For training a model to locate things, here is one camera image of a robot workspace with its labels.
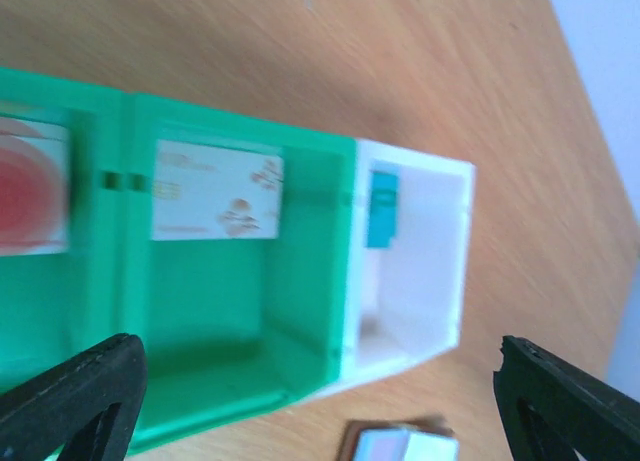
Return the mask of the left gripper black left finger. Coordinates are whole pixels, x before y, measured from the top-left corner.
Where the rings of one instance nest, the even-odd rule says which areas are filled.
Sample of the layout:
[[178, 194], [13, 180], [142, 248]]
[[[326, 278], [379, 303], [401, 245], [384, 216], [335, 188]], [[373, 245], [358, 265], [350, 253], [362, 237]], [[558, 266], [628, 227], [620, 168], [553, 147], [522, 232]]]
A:
[[122, 460], [148, 381], [141, 339], [116, 334], [1, 395], [1, 458]]

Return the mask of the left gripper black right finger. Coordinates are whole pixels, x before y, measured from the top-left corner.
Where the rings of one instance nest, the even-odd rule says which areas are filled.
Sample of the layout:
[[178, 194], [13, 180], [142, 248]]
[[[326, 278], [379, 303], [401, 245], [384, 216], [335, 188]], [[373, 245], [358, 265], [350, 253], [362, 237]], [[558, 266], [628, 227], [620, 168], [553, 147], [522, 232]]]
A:
[[515, 460], [637, 460], [639, 403], [526, 338], [502, 339], [493, 389]]

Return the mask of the brown leather card holder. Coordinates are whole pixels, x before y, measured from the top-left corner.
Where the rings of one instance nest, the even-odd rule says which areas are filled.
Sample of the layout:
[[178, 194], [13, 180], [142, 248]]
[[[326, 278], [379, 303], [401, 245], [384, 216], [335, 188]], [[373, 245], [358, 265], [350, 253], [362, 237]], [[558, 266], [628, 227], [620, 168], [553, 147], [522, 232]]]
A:
[[457, 460], [459, 442], [440, 415], [409, 420], [351, 420], [336, 460]]

